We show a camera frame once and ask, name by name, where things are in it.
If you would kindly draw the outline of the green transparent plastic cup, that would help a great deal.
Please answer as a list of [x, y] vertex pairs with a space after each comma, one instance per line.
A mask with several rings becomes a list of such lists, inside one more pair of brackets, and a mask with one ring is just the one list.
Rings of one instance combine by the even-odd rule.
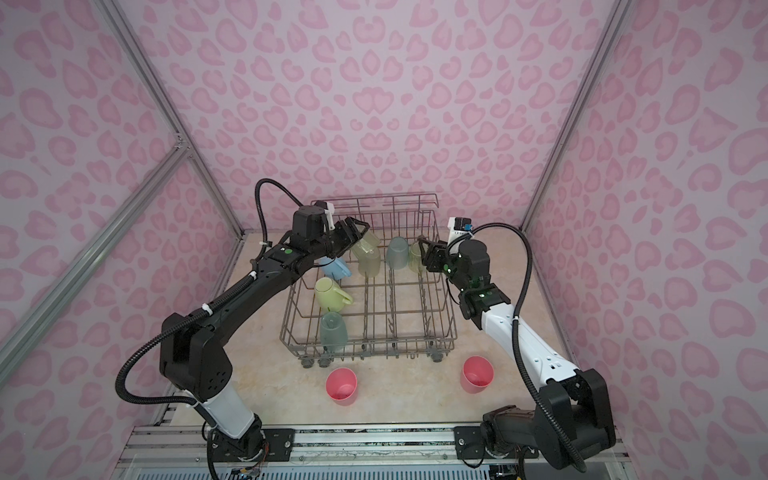
[[422, 253], [421, 253], [419, 241], [415, 241], [409, 246], [408, 268], [416, 274], [420, 274], [421, 272], [424, 271], [424, 265], [422, 264]]

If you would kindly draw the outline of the teal plastic cup front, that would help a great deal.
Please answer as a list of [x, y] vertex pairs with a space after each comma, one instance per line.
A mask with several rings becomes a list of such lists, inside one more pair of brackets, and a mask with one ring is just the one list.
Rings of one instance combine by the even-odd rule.
[[401, 270], [406, 268], [409, 261], [409, 243], [406, 238], [394, 237], [386, 251], [386, 263], [392, 270]]

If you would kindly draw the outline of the yellow-green plastic cup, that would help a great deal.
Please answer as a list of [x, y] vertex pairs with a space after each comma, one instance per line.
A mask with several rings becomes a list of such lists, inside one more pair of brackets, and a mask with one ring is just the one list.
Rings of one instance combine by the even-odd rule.
[[362, 261], [367, 258], [379, 258], [380, 251], [379, 245], [381, 240], [374, 233], [372, 229], [369, 229], [363, 237], [352, 246], [352, 254], [358, 261]]

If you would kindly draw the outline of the light blue ceramic mug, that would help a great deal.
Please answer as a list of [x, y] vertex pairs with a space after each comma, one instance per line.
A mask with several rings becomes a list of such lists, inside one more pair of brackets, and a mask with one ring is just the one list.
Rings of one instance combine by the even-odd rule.
[[343, 258], [322, 257], [318, 264], [323, 274], [333, 281], [340, 281], [351, 276], [352, 272]]

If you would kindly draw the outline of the light green ceramic mug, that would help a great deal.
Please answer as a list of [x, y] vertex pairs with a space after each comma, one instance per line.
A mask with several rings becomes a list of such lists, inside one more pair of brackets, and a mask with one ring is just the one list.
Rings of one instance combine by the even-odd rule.
[[323, 312], [340, 313], [354, 303], [352, 296], [329, 277], [320, 278], [315, 282], [314, 294]]

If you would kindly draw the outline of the teal textured plastic cup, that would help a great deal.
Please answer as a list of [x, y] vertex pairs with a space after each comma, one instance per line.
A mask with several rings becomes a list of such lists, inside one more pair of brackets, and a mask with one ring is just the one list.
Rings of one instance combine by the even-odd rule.
[[320, 319], [320, 342], [325, 351], [341, 353], [348, 343], [344, 318], [339, 312], [327, 312]]

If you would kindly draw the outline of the pink plastic cup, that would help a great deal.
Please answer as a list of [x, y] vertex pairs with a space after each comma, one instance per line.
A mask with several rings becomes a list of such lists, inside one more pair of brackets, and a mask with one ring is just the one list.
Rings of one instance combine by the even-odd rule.
[[461, 369], [461, 387], [469, 394], [477, 394], [493, 382], [494, 376], [494, 367], [487, 358], [471, 356], [465, 360]]
[[340, 406], [349, 406], [357, 398], [358, 378], [349, 368], [338, 368], [330, 372], [325, 382], [328, 397]]

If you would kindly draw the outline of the pale yellow plastic cup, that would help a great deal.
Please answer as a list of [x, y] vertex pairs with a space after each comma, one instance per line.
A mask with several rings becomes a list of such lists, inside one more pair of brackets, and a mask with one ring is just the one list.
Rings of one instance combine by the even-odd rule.
[[367, 278], [376, 277], [381, 269], [381, 257], [378, 250], [364, 253], [358, 259], [359, 273]]

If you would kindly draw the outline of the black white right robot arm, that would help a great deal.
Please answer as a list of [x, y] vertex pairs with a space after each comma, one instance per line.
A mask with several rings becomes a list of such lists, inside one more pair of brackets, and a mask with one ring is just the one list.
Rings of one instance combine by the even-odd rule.
[[466, 237], [450, 245], [421, 237], [418, 247], [425, 269], [457, 288], [462, 316], [514, 360], [534, 401], [531, 410], [509, 405], [484, 414], [479, 433], [485, 454], [523, 458], [534, 450], [557, 470], [585, 472], [587, 459], [616, 443], [605, 379], [564, 359], [521, 318], [523, 302], [493, 282], [483, 242]]

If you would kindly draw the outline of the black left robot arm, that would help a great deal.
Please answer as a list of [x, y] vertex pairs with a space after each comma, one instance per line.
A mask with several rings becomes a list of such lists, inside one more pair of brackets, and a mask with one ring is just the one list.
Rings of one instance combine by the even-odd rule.
[[193, 408], [241, 456], [262, 448], [261, 420], [247, 407], [232, 380], [233, 365], [225, 346], [262, 306], [300, 280], [323, 258], [342, 256], [370, 229], [346, 217], [331, 224], [328, 205], [304, 205], [293, 227], [251, 261], [251, 271], [221, 296], [187, 316], [163, 322], [168, 336], [160, 342], [160, 373], [189, 395]]

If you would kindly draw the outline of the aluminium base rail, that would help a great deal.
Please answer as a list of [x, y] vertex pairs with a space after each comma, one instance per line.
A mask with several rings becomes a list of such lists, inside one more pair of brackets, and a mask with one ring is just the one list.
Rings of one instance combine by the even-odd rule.
[[263, 461], [209, 462], [201, 426], [138, 427], [115, 479], [633, 479], [623, 443], [588, 459], [587, 470], [552, 468], [531, 447], [483, 450], [470, 423], [276, 425]]

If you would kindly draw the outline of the left aluminium frame strut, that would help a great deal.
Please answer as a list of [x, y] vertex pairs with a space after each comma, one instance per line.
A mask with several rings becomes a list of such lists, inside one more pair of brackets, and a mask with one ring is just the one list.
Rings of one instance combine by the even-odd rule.
[[180, 141], [150, 172], [63, 274], [22, 318], [1, 347], [1, 384], [6, 385], [52, 328], [62, 310], [78, 295], [138, 217], [145, 211], [179, 166], [188, 158], [189, 144]]

